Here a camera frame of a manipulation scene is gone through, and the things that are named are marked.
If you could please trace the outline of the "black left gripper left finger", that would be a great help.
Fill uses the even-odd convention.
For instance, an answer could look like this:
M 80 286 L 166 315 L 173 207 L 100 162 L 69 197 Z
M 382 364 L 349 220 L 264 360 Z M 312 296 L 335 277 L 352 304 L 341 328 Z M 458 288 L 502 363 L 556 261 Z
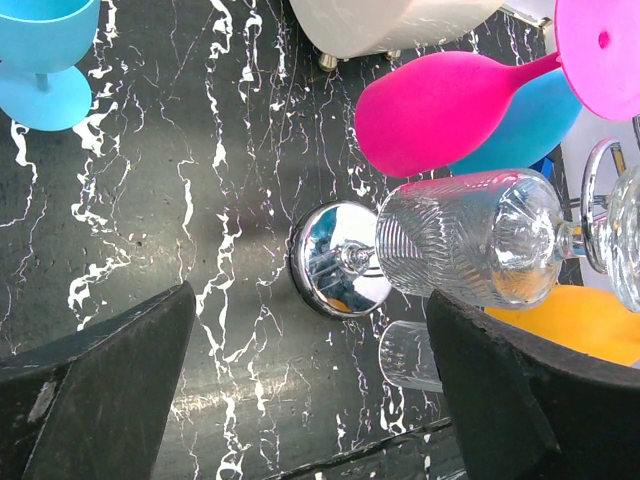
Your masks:
M 150 478 L 194 320 L 184 282 L 3 358 L 2 478 Z

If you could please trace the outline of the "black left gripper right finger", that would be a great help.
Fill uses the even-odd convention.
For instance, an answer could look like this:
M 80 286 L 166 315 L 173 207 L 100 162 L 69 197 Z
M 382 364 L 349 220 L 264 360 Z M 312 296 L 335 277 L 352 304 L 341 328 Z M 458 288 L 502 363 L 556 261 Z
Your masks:
M 426 324 L 469 478 L 638 478 L 637 369 L 440 291 L 428 300 Z

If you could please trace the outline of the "yellow wine glass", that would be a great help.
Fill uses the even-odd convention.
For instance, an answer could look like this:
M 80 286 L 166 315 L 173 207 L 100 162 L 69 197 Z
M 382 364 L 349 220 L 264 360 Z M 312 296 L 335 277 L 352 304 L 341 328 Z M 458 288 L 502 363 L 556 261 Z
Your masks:
M 487 308 L 485 312 L 580 353 L 639 367 L 639 315 L 627 310 L 609 292 L 556 285 L 543 302 L 530 309 Z

